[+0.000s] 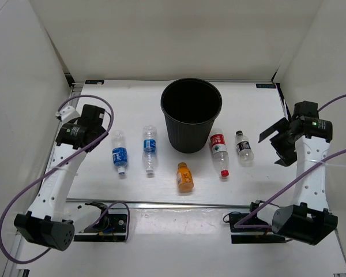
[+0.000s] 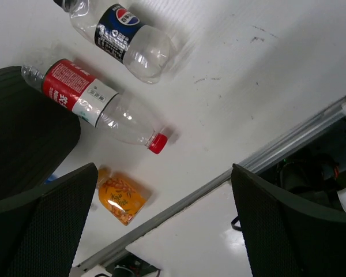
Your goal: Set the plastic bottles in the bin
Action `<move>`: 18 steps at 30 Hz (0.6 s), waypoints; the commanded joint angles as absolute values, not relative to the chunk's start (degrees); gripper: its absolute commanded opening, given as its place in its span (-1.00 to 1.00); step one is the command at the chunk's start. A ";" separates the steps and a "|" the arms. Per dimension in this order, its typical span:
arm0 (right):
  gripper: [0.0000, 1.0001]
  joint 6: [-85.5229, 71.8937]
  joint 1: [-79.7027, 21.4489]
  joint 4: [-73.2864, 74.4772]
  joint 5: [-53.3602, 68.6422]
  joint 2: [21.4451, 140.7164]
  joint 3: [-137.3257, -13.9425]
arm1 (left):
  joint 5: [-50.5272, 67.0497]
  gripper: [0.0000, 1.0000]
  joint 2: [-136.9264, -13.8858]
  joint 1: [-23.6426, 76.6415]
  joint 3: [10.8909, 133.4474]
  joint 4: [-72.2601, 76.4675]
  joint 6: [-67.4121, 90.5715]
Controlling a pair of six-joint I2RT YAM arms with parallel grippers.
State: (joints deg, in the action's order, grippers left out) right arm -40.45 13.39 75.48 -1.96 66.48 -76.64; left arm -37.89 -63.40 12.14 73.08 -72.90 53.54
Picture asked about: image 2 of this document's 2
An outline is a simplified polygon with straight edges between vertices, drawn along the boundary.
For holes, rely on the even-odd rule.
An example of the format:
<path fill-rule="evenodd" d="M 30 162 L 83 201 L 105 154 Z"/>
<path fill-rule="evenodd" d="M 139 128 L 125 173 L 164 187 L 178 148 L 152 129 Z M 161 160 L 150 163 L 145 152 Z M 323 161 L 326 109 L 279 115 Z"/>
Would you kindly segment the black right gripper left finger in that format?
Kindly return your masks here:
<path fill-rule="evenodd" d="M 98 171 L 88 163 L 0 200 L 0 276 L 68 276 Z"/>

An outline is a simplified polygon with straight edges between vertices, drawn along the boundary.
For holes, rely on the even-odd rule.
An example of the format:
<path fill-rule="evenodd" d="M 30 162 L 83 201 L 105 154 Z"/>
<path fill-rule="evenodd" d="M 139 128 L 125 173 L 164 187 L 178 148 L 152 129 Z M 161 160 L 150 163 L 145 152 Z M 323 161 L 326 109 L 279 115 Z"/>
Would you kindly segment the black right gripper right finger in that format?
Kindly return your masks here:
<path fill-rule="evenodd" d="M 346 276 L 346 213 L 234 164 L 231 185 L 253 276 Z"/>

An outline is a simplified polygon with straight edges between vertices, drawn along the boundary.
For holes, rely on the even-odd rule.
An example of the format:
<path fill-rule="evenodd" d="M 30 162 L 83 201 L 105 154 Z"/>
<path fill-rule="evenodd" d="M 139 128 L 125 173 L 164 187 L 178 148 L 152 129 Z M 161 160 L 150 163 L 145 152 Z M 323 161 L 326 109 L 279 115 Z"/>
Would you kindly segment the small orange juice bottle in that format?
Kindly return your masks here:
<path fill-rule="evenodd" d="M 128 175 L 106 166 L 98 169 L 97 191 L 100 203 L 127 226 L 148 201 L 145 188 Z"/>

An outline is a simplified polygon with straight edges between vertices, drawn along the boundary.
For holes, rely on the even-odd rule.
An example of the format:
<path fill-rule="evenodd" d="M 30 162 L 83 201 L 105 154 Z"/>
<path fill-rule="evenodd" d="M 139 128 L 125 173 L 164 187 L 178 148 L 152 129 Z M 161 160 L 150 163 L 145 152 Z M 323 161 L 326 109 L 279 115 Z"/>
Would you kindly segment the clear bottle red label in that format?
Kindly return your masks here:
<path fill-rule="evenodd" d="M 117 92 L 73 61 L 27 63 L 21 74 L 32 88 L 119 141 L 142 145 L 154 154 L 168 142 L 139 98 Z"/>

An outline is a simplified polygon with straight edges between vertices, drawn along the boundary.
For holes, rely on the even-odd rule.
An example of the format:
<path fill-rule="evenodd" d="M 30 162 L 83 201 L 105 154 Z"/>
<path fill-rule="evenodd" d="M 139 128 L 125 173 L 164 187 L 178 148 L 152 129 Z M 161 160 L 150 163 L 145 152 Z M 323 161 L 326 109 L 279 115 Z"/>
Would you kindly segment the pepsi bottle dark blue label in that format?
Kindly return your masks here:
<path fill-rule="evenodd" d="M 173 61 L 173 42 L 118 1 L 55 1 L 86 40 L 122 63 L 137 79 L 156 84 Z"/>

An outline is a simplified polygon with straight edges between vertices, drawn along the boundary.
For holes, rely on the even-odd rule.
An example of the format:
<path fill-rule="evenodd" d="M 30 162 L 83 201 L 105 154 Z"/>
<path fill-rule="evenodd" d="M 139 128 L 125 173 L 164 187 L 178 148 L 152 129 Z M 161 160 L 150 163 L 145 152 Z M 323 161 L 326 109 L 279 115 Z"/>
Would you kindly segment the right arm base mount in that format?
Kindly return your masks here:
<path fill-rule="evenodd" d="M 346 117 L 259 176 L 304 199 L 345 211 L 339 194 L 346 192 Z"/>

